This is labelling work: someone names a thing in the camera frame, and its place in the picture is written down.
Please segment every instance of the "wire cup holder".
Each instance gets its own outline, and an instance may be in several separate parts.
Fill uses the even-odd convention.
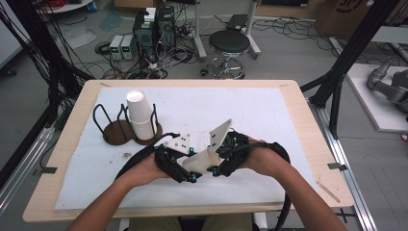
[[[103,130],[101,126],[99,125],[99,123],[96,121],[96,111],[99,108],[102,109],[106,118],[109,120],[109,124]],[[153,104],[153,112],[150,116],[150,125],[151,125],[154,136],[153,138],[149,140],[141,140],[138,138],[135,131],[133,130],[132,124],[127,115],[127,111],[128,111],[128,107],[125,107],[123,104],[121,104],[120,111],[116,117],[116,121],[112,122],[108,116],[108,113],[105,110],[105,107],[102,104],[96,105],[95,108],[93,109],[93,112],[92,112],[93,122],[96,124],[99,131],[102,133],[103,139],[105,140],[106,143],[110,145],[118,146],[118,145],[123,145],[130,140],[133,140],[140,145],[148,145],[148,144],[154,143],[157,140],[157,138],[159,138],[163,134],[163,127],[159,123],[159,120],[157,119],[157,111],[156,111],[155,104]],[[122,113],[125,116],[124,120],[120,119],[120,116],[122,115]],[[153,117],[155,118],[157,129],[155,129],[154,127]]]

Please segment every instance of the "brown base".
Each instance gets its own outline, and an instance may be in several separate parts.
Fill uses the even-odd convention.
[[[163,127],[160,123],[157,124],[157,131],[154,138],[149,140],[141,140],[139,139],[135,131],[133,130],[132,125],[130,122],[126,120],[117,120],[112,124],[106,126],[104,130],[104,140],[110,145],[123,145],[129,140],[134,140],[136,143],[140,145],[148,145],[156,141],[156,139],[163,134]]]

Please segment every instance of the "paper cup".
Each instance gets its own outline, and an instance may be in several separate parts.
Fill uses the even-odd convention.
[[[184,160],[183,168],[186,171],[199,172],[201,174],[210,173],[207,168],[219,166],[222,160],[217,153],[209,152],[208,148]]]
[[[147,141],[154,138],[154,131],[157,131],[156,120],[153,118],[153,127],[154,131],[152,130],[152,124],[150,119],[143,122],[143,123],[136,123],[135,121],[130,120],[132,124],[133,131],[135,131],[136,136],[143,140]]]
[[[126,94],[129,119],[136,123],[144,123],[150,119],[152,109],[142,90],[132,90]]]

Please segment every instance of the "hand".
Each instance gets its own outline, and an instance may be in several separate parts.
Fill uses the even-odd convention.
[[[250,137],[249,142],[265,142],[263,140],[254,140]],[[267,147],[252,147],[249,150],[248,158],[241,167],[250,168],[259,174],[276,178],[281,167],[290,166],[276,152]]]
[[[136,186],[147,185],[156,179],[169,178],[167,174],[156,166],[154,156],[154,153],[147,156],[117,180],[124,181],[127,186],[134,188]]]

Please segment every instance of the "black stool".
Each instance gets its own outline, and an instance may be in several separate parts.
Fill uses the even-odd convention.
[[[218,31],[210,35],[210,48],[221,55],[210,61],[208,70],[219,78],[221,75],[228,75],[232,79],[243,79],[245,72],[243,65],[232,57],[244,55],[249,49],[249,39],[246,35],[235,30]]]

